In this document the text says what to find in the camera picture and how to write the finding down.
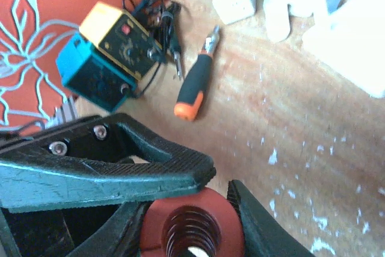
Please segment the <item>large red spring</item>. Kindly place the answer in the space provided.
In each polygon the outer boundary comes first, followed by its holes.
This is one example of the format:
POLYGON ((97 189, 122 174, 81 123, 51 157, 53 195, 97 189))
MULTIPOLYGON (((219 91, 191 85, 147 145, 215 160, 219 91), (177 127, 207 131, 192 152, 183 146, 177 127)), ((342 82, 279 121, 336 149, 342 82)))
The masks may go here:
POLYGON ((230 202, 210 188, 154 201, 140 233, 141 256, 183 256, 190 247, 208 256, 244 256, 242 224, 230 202))

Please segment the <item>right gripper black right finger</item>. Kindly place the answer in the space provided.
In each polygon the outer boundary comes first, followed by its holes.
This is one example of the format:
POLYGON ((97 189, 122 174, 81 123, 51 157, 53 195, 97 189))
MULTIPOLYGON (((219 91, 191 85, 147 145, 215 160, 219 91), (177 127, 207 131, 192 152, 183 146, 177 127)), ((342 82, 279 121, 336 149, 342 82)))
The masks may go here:
POLYGON ((229 181, 227 200, 242 224, 245 256, 313 256, 280 226, 240 180, 229 181))

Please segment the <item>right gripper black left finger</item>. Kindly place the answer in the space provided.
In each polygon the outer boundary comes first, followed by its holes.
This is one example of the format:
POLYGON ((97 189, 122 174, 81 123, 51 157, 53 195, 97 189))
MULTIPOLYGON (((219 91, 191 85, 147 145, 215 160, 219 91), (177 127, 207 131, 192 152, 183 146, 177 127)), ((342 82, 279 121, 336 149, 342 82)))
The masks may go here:
POLYGON ((84 117, 1 145, 1 206, 11 212, 116 205, 202 190, 213 159, 125 113, 84 117))

